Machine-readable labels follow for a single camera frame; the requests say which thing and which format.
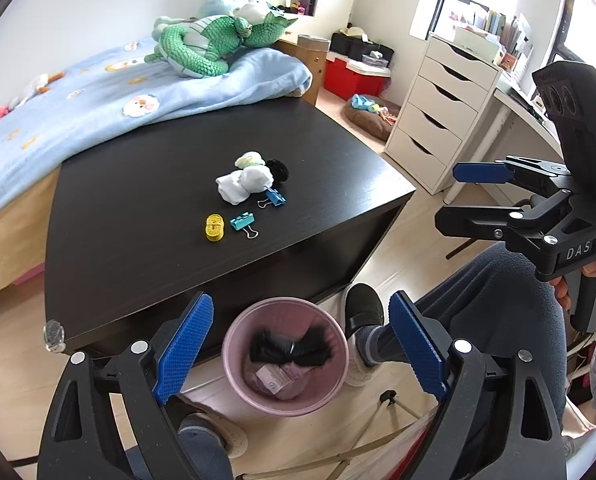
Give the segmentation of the pale green sock bundle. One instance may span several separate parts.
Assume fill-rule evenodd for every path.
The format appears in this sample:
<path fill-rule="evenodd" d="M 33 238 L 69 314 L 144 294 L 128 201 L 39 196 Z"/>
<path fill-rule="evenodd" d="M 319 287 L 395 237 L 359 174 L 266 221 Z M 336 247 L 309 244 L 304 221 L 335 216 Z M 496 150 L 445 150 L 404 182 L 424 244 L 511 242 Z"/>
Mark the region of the pale green sock bundle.
<path fill-rule="evenodd" d="M 264 166 L 265 164 L 266 161 L 258 152 L 255 151 L 250 151 L 243 154 L 234 162 L 235 167 L 240 170 L 244 170 L 250 166 Z"/>

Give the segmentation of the person's shoe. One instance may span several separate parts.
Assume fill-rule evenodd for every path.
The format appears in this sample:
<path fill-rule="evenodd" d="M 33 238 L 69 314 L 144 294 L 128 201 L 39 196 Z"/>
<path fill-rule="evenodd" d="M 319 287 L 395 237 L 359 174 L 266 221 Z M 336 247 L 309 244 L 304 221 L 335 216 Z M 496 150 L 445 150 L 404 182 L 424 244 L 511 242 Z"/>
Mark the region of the person's shoe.
<path fill-rule="evenodd" d="M 230 460 L 242 457 L 248 449 L 246 432 L 226 416 L 209 406 L 194 403 L 187 398 L 178 398 L 185 416 L 180 422 L 178 435 L 208 434 L 214 437 L 228 454 Z"/>
<path fill-rule="evenodd" d="M 344 330 L 349 353 L 346 383 L 353 388 L 366 385 L 380 364 L 368 350 L 370 336 L 385 324 L 384 308 L 370 285 L 350 285 L 341 297 L 338 322 Z"/>

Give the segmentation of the light blue plush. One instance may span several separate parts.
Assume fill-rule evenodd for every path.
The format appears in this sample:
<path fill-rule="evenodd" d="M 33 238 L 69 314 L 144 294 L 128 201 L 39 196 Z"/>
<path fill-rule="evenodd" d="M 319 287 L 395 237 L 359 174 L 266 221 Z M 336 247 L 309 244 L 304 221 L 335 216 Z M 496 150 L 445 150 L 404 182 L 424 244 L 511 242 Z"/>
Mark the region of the light blue plush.
<path fill-rule="evenodd" d="M 230 15 L 247 3 L 246 0 L 202 0 L 196 18 L 208 18 L 213 15 Z"/>

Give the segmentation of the white desk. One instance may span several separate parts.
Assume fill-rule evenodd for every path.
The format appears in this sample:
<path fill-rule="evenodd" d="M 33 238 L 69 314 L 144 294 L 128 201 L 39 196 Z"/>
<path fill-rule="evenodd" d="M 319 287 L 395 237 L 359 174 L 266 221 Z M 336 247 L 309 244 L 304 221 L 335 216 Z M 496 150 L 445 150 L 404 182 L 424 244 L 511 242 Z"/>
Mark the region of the white desk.
<path fill-rule="evenodd" d="M 445 203 L 451 203 L 463 188 L 452 177 L 452 168 L 457 162 L 495 162 L 508 155 L 558 164 L 563 161 L 552 122 L 541 117 L 513 79 L 502 73 L 496 88 L 489 91 L 458 149 L 450 157 L 436 191 Z"/>

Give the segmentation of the person's right shoe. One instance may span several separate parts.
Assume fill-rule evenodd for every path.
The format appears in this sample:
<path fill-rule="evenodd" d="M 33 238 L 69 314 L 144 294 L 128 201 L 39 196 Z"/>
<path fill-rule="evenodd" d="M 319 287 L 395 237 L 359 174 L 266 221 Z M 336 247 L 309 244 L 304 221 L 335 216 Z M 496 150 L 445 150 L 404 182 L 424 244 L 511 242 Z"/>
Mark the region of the person's right shoe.
<path fill-rule="evenodd" d="M 350 285 L 341 297 L 338 322 L 344 330 L 349 353 L 346 383 L 353 388 L 366 385 L 380 364 L 368 350 L 370 336 L 385 324 L 384 308 L 370 285 Z"/>

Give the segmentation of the pink trash bin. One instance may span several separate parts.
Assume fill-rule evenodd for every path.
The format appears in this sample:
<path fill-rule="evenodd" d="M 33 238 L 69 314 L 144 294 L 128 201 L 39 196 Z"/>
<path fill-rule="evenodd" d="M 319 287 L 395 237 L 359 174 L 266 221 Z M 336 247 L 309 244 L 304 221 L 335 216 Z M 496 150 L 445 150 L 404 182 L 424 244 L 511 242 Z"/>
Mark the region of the pink trash bin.
<path fill-rule="evenodd" d="M 348 372 L 344 331 L 320 307 L 277 297 L 246 309 L 222 344 L 222 363 L 238 396 L 263 413 L 297 417 L 319 410 Z"/>

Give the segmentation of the white sock bundle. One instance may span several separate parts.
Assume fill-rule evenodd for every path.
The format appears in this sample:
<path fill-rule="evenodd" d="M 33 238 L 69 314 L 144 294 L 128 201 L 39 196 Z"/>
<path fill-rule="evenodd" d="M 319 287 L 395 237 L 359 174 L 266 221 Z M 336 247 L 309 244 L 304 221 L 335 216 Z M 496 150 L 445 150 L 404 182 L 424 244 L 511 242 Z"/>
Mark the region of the white sock bundle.
<path fill-rule="evenodd" d="M 236 206 L 251 194 L 266 192 L 273 184 L 273 176 L 267 166 L 254 165 L 218 177 L 216 183 L 222 200 Z"/>

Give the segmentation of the blue binder clip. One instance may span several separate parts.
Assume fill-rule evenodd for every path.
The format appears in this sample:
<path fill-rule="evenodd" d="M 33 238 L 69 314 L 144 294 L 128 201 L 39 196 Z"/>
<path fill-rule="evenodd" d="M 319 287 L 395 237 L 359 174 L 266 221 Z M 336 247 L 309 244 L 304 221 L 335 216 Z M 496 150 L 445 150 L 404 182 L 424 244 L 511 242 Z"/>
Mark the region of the blue binder clip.
<path fill-rule="evenodd" d="M 267 188 L 263 193 L 263 198 L 257 200 L 257 206 L 264 209 L 269 206 L 279 207 L 286 204 L 286 198 L 274 188 Z"/>

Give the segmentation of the pink printed card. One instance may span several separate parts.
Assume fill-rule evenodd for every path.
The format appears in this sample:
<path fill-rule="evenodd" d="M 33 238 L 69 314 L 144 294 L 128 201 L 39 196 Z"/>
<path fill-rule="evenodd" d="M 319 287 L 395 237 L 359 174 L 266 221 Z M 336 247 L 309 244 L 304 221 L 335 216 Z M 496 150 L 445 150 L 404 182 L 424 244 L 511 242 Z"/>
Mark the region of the pink printed card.
<path fill-rule="evenodd" d="M 292 400 L 304 392 L 309 382 L 311 367 L 295 363 L 264 364 L 256 371 L 257 382 L 267 393 L 280 400 Z"/>

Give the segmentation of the wooden bed frame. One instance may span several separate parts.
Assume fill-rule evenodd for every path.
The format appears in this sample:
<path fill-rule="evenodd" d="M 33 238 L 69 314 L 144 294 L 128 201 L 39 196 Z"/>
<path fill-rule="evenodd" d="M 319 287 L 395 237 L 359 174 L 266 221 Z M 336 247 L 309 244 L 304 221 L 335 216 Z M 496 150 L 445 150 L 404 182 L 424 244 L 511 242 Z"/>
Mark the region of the wooden bed frame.
<path fill-rule="evenodd" d="M 44 271 L 48 222 L 60 168 L 0 210 L 0 290 Z"/>

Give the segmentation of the black sock bundle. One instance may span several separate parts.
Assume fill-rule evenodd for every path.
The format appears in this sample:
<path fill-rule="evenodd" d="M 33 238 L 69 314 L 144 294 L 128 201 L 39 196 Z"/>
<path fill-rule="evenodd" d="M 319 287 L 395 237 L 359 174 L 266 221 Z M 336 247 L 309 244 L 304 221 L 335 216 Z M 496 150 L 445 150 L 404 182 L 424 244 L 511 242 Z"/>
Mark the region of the black sock bundle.
<path fill-rule="evenodd" d="M 264 328 L 255 333 L 249 347 L 249 359 L 253 363 L 320 367 L 332 356 L 325 327 L 319 325 L 310 326 L 299 339 Z"/>

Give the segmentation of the white goose plush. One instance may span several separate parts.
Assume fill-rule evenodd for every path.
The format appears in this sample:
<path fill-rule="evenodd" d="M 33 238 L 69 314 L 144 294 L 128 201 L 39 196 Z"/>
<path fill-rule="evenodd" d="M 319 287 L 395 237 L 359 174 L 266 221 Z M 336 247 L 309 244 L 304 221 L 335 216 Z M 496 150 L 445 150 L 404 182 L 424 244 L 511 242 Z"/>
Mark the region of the white goose plush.
<path fill-rule="evenodd" d="M 50 84 L 62 79 L 65 75 L 65 72 L 59 72 L 56 74 L 44 73 L 34 77 L 32 81 L 25 85 L 21 92 L 18 92 L 16 96 L 10 100 L 7 105 L 8 109 L 16 110 L 17 107 L 23 106 L 37 94 L 48 92 L 48 90 L 50 90 Z"/>

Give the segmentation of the brown pet bed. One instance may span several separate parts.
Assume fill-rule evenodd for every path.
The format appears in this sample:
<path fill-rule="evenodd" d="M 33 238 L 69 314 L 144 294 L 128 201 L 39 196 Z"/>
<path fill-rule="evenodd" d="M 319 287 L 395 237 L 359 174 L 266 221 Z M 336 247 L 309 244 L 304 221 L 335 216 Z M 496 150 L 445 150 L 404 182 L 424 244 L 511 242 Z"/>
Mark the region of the brown pet bed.
<path fill-rule="evenodd" d="M 369 101 L 376 103 L 368 110 L 360 110 L 353 106 L 353 99 L 348 99 L 342 108 L 342 114 L 353 125 L 364 130 L 377 140 L 386 142 L 400 113 L 401 107 L 393 102 L 386 101 L 379 96 L 365 96 Z"/>

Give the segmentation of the teal binder clip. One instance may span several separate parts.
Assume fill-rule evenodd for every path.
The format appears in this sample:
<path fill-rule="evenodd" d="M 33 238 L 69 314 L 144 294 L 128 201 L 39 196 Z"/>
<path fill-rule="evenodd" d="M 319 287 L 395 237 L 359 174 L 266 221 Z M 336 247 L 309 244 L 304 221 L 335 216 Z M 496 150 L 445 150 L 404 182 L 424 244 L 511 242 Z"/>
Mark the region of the teal binder clip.
<path fill-rule="evenodd" d="M 230 226 L 236 232 L 242 232 L 248 240 L 254 240 L 259 236 L 259 232 L 254 228 L 255 215 L 251 212 L 243 212 L 230 220 Z"/>

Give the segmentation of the black wooden table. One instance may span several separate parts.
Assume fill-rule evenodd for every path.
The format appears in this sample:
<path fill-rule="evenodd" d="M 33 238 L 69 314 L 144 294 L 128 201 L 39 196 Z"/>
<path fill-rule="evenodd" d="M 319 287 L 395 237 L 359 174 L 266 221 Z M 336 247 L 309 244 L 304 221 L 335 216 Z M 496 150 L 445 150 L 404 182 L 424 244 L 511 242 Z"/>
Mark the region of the black wooden table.
<path fill-rule="evenodd" d="M 314 106 L 284 98 L 145 126 L 59 171 L 46 339 L 110 356 L 204 292 L 203 359 L 259 300 L 348 285 L 413 185 Z"/>

